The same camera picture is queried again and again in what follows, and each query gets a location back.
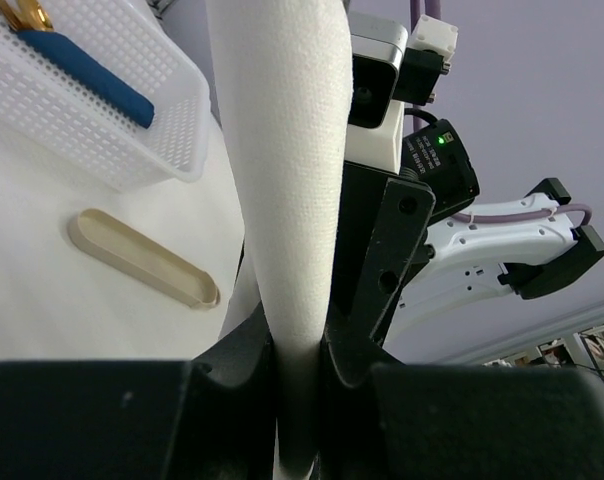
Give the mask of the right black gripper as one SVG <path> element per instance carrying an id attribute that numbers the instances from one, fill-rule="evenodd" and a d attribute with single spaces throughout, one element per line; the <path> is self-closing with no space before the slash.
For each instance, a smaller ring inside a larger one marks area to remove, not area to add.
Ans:
<path id="1" fill-rule="evenodd" d="M 346 162 L 329 333 L 383 341 L 427 228 L 469 206 L 479 192 L 470 156 L 446 119 L 402 140 L 397 173 Z"/>

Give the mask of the white plastic basket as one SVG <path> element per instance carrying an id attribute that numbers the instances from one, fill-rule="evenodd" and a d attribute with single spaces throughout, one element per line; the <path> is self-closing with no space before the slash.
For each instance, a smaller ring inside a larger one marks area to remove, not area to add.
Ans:
<path id="1" fill-rule="evenodd" d="M 56 32 L 155 108 L 148 128 L 18 39 L 0 12 L 0 137 L 7 148 L 84 170 L 119 190 L 197 181 L 207 158 L 210 93 L 200 69 L 168 37 L 158 1 L 45 1 Z"/>

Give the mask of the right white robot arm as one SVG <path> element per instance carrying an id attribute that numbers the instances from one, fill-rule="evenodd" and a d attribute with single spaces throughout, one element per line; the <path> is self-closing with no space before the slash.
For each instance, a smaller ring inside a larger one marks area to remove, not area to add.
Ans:
<path id="1" fill-rule="evenodd" d="M 331 328 L 383 345 L 410 326 L 487 298 L 542 298 L 604 257 L 588 206 L 555 178 L 524 197 L 480 204 L 453 125 L 393 137 L 384 162 L 361 146 L 344 164 Z"/>

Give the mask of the white paper napkin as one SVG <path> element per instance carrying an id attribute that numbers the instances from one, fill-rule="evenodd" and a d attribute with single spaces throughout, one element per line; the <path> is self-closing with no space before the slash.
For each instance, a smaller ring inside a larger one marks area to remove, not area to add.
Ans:
<path id="1" fill-rule="evenodd" d="M 305 479 L 317 445 L 324 333 L 352 96 L 339 1 L 206 5 L 222 130 L 245 248 L 275 344 L 279 479 Z"/>

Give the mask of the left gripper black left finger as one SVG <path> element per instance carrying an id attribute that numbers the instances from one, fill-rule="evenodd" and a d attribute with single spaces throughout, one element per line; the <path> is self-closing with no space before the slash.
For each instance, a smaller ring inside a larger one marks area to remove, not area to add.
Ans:
<path id="1" fill-rule="evenodd" d="M 0 479 L 268 479 L 265 315 L 191 360 L 0 362 Z"/>

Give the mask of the oval wooden cutlery tray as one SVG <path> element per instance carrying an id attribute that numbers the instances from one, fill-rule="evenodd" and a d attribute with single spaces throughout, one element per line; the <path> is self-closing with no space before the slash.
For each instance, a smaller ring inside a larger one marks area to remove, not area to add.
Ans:
<path id="1" fill-rule="evenodd" d="M 67 232 L 80 251 L 192 309 L 220 303 L 208 272 L 102 210 L 80 212 Z"/>

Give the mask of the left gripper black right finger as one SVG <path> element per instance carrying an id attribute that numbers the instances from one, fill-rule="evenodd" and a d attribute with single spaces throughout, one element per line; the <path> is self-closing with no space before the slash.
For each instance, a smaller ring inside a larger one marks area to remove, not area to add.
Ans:
<path id="1" fill-rule="evenodd" d="M 322 342 L 323 479 L 604 479 L 604 383 L 578 369 L 405 365 Z"/>

